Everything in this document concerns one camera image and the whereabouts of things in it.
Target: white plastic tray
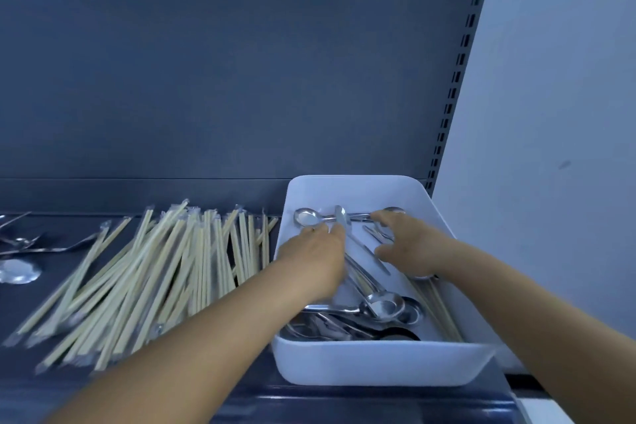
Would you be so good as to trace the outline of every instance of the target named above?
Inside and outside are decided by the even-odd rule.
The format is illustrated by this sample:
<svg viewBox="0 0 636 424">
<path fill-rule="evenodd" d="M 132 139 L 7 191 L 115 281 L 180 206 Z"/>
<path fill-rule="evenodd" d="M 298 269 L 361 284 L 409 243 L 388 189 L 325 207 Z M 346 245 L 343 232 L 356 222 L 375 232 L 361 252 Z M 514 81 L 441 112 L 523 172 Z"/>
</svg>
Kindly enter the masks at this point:
<svg viewBox="0 0 636 424">
<path fill-rule="evenodd" d="M 349 213 L 399 206 L 452 236 L 417 180 L 387 175 L 306 175 L 290 181 L 276 252 L 300 230 L 293 220 L 297 208 L 333 214 L 337 204 Z M 370 249 L 376 247 L 360 224 L 354 224 L 354 232 Z M 387 289 L 415 297 L 404 275 L 391 265 L 387 265 L 391 275 L 385 275 L 369 255 L 347 240 L 347 251 Z M 451 314 L 461 320 L 453 304 L 466 308 L 465 297 L 450 284 L 444 284 L 442 294 Z M 334 297 L 338 304 L 351 304 L 354 299 L 355 294 L 346 287 Z M 442 342 L 428 321 L 414 332 L 426 341 L 301 342 L 276 336 L 272 349 L 280 373 L 294 384 L 411 387 L 465 385 L 477 377 L 495 352 L 489 344 Z"/>
</svg>

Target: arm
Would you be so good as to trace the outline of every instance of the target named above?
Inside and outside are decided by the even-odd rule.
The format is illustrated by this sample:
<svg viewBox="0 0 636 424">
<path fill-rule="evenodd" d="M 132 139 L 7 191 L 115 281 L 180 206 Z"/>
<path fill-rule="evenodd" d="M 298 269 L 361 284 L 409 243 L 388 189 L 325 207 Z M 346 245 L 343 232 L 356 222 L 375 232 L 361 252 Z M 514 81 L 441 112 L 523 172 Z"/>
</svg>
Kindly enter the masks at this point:
<svg viewBox="0 0 636 424">
<path fill-rule="evenodd" d="M 380 259 L 414 276 L 436 274 L 473 302 L 508 347 L 577 424 L 633 422 L 636 342 L 530 278 L 407 215 L 378 211 L 394 245 Z"/>
<path fill-rule="evenodd" d="M 344 276 L 345 231 L 303 232 L 214 305 L 109 370 L 49 423 L 208 422 L 276 332 Z"/>
</svg>

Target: pile of chopsticks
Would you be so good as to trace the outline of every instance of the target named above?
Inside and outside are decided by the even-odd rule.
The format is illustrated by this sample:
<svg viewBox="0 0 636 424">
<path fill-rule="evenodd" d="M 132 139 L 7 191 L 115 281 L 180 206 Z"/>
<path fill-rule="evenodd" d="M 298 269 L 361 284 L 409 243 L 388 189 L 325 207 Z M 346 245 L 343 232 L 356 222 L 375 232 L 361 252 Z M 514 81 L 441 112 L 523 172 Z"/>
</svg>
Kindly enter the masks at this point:
<svg viewBox="0 0 636 424">
<path fill-rule="evenodd" d="M 110 222 L 102 224 L 75 271 L 4 345 L 16 345 L 28 335 L 26 346 L 31 347 L 66 333 L 36 373 L 60 360 L 103 371 L 270 263 L 269 234 L 278 219 L 241 207 L 221 216 L 187 204 L 173 205 L 155 219 L 154 209 L 147 208 L 132 241 L 84 283 L 93 262 L 132 218 L 112 231 Z"/>
</svg>

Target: forearm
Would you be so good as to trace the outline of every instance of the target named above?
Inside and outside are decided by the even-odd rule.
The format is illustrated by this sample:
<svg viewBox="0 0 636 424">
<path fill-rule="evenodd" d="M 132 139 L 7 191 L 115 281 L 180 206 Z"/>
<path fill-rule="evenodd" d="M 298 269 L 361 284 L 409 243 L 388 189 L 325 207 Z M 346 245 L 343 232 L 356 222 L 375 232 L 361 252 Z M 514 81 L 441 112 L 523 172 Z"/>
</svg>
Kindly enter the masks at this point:
<svg viewBox="0 0 636 424">
<path fill-rule="evenodd" d="M 92 382 L 49 422 L 208 422 L 305 298 L 275 262 Z"/>
<path fill-rule="evenodd" d="M 440 269 L 577 422 L 636 415 L 636 343 L 469 245 Z"/>
</svg>

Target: person's right hand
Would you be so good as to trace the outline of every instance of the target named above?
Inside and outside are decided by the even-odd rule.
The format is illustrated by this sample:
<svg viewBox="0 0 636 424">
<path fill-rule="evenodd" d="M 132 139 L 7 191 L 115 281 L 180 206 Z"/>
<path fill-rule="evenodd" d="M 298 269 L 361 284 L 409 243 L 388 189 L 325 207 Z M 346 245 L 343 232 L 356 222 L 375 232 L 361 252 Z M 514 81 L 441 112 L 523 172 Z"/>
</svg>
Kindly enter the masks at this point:
<svg viewBox="0 0 636 424">
<path fill-rule="evenodd" d="M 393 231 L 395 243 L 381 244 L 375 255 L 410 276 L 443 274 L 445 266 L 460 259 L 462 243 L 422 220 L 404 213 L 380 210 L 370 215 Z"/>
</svg>

